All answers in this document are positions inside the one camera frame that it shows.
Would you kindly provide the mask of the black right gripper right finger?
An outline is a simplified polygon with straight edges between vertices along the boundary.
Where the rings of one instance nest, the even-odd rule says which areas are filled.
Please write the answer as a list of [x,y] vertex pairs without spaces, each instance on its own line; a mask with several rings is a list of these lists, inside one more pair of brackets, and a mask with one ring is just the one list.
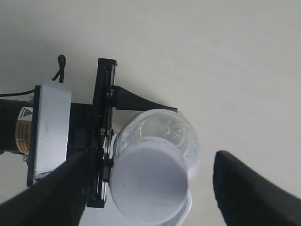
[[228,226],[299,226],[301,200],[227,151],[214,158],[213,189]]

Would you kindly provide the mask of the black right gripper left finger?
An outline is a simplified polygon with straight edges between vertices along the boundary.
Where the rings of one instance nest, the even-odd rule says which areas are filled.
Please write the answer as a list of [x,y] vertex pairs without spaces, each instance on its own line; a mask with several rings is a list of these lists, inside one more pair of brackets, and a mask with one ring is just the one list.
[[88,159],[76,153],[45,178],[0,205],[2,226],[77,226],[88,199]]

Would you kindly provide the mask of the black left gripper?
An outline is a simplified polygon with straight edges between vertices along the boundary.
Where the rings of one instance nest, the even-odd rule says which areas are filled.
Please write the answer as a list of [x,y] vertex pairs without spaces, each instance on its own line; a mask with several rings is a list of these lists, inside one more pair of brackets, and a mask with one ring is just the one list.
[[114,86],[116,67],[116,60],[100,58],[92,104],[71,102],[66,160],[77,152],[88,154],[87,206],[92,208],[102,208],[106,202],[106,188],[112,168],[113,107],[125,111],[164,109],[178,112],[177,108],[152,102]]

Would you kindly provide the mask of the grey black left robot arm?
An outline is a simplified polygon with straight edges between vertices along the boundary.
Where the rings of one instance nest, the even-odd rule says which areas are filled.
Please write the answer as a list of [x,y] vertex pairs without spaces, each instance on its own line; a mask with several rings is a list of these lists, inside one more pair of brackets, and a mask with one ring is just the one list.
[[29,90],[30,101],[15,94],[0,96],[0,150],[20,154],[27,162],[27,186],[47,176],[77,152],[87,152],[89,163],[87,206],[103,208],[113,160],[110,157],[112,112],[165,109],[114,84],[117,61],[98,60],[93,102],[71,102],[63,85],[66,59],[51,82]]

